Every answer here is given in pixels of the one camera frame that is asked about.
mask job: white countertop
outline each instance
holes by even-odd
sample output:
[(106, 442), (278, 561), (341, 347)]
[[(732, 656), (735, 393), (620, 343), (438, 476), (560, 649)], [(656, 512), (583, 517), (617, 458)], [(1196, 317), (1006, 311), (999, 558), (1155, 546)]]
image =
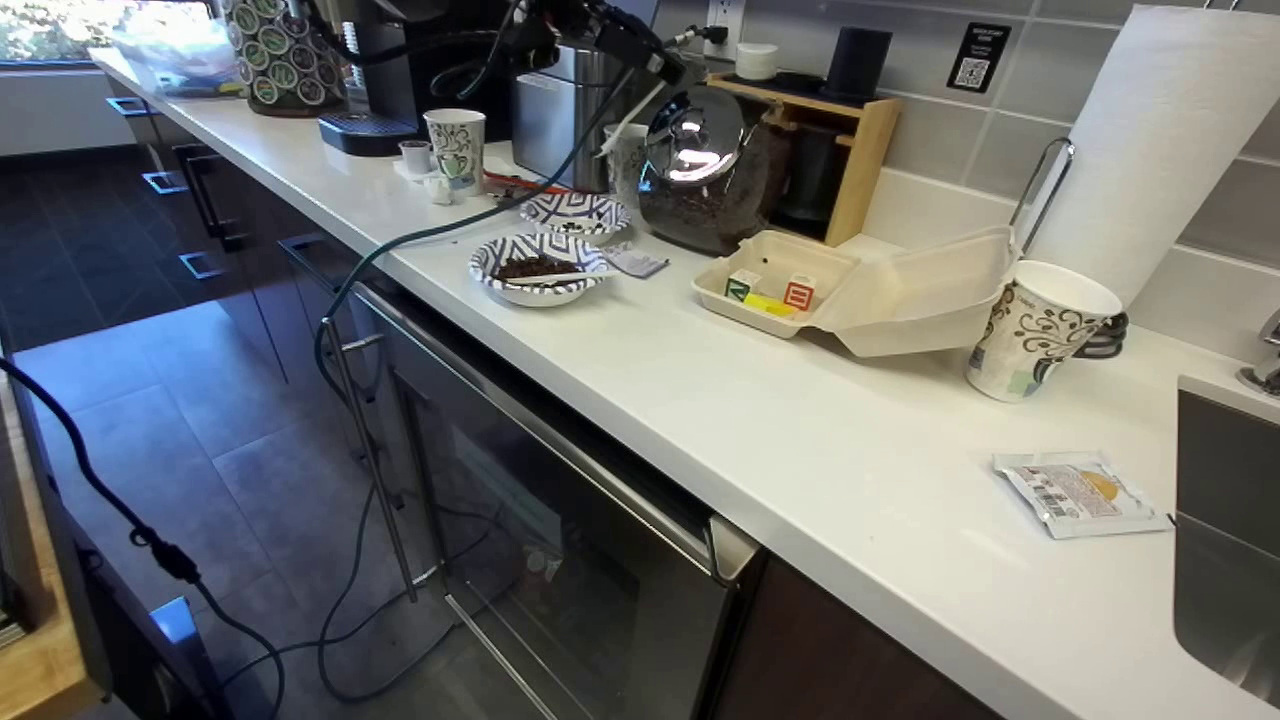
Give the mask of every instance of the white countertop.
[[(320, 143), (317, 121), (246, 101), (162, 108), (355, 254), (483, 210), (433, 210), (394, 161)], [(1103, 453), (1172, 507), (1182, 375), (1245, 393), (1229, 359), (1137, 327), (1121, 359), (991, 405), (959, 357), (862, 365), (719, 320), (687, 294), (709, 259), (656, 241), (673, 257), (656, 279), (607, 279), (560, 311), (505, 307), (470, 279), (505, 228), (516, 215), (385, 268), (997, 713), (1280, 715), (1175, 643), (1172, 532), (1049, 541), (987, 473), (997, 453)]]

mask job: paper towel holder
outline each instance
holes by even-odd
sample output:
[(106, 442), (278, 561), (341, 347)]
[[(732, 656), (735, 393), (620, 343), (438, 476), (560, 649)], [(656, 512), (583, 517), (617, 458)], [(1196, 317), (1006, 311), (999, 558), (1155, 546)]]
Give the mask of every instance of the paper towel holder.
[(1078, 166), (1078, 143), (1073, 137), (1058, 137), (1046, 143), (1012, 215), (1010, 215), (1010, 228), (1012, 228), (1012, 254), (1015, 257), (1030, 257), (1046, 215), (1049, 215), (1049, 206), (1058, 199), (1058, 194), (1066, 190), (1068, 172)]

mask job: mug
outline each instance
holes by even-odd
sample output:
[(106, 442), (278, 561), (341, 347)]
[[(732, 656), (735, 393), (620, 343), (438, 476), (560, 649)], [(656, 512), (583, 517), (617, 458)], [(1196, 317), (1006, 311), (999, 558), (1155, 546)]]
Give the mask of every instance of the mug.
[(433, 167), (448, 194), (482, 194), (483, 183), (483, 112), (433, 108), (426, 112), (433, 137)]
[(1121, 307), (1121, 296), (1103, 283), (1024, 259), (967, 357), (967, 383), (991, 399), (1036, 395)]

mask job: cabinet door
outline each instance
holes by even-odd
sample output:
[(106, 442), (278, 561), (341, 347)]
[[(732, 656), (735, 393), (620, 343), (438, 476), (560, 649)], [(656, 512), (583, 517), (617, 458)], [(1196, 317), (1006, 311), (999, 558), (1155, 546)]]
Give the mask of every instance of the cabinet door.
[(713, 715), (987, 720), (997, 713), (771, 558), (735, 630)]

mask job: wall outlet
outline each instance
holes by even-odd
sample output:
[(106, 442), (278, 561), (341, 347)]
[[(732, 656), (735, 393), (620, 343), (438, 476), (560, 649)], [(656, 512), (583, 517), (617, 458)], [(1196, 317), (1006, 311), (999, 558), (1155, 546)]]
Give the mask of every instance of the wall outlet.
[(749, 0), (709, 0), (709, 28), (729, 28), (723, 45), (704, 45), (704, 55), (735, 61)]

